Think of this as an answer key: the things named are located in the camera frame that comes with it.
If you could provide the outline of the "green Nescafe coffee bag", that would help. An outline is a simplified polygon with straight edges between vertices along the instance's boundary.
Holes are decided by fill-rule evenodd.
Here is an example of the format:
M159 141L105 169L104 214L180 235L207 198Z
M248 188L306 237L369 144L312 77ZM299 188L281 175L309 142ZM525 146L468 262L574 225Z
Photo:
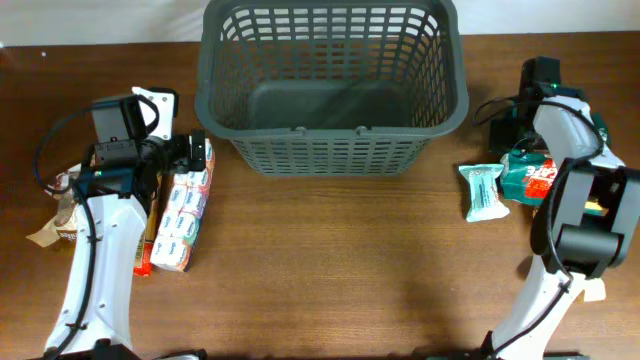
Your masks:
M514 149L504 154L500 163L504 165L499 177L504 199L539 207L557 174L550 156Z

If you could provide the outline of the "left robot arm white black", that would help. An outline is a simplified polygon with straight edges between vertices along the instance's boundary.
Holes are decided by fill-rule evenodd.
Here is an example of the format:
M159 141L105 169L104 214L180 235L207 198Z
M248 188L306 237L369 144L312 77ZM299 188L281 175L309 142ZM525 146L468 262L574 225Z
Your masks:
M201 171L205 135L175 135L178 93L135 87L78 111L97 140L65 192L79 205L77 238L63 305L46 359L133 359L130 300L135 257L159 176Z

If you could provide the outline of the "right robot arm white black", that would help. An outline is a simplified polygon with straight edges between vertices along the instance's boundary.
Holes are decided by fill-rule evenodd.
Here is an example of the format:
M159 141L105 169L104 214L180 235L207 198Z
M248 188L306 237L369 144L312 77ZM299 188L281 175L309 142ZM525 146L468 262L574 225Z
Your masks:
M533 132L558 173L533 219L524 288L480 352L542 359L574 301L604 298L603 273L626 259L639 222L639 172L610 150L584 93L562 85L559 60L526 60L511 101L508 119Z

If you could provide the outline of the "beige cookie snack bag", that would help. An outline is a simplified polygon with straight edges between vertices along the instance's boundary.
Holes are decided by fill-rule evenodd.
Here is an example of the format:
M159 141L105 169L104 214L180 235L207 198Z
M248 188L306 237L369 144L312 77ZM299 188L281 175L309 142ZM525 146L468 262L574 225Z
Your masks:
M606 290L601 276L616 253L618 237L600 228L596 217L587 214L580 225L560 216L553 223L554 239L548 242L548 215L548 206L538 208L530 237L534 263L542 278L555 279L560 285L570 281L571 289L583 293L585 302L603 301Z

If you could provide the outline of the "teal wet wipes packet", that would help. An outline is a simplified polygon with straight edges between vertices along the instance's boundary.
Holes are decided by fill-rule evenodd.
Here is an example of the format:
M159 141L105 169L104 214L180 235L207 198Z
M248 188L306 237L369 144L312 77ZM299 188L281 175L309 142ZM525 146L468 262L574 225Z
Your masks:
M510 210L500 201L496 179L502 164L460 165L458 170L470 186L470 209L466 221L473 223L506 217Z

